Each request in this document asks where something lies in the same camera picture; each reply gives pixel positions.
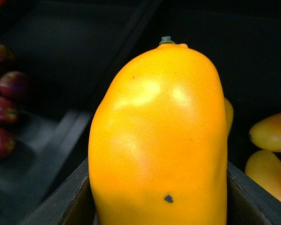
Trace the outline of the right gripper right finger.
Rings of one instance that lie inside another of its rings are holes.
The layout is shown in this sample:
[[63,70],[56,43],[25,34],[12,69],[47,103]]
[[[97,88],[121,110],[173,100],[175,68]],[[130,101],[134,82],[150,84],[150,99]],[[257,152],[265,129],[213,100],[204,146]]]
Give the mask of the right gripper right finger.
[[229,225],[281,225],[281,202],[228,162]]

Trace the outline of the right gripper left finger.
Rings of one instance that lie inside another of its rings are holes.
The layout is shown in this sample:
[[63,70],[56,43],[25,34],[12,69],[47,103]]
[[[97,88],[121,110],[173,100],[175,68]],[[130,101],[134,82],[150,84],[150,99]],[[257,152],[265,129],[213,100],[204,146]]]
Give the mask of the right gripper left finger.
[[90,190],[88,160],[83,163],[21,225],[92,225],[95,206]]

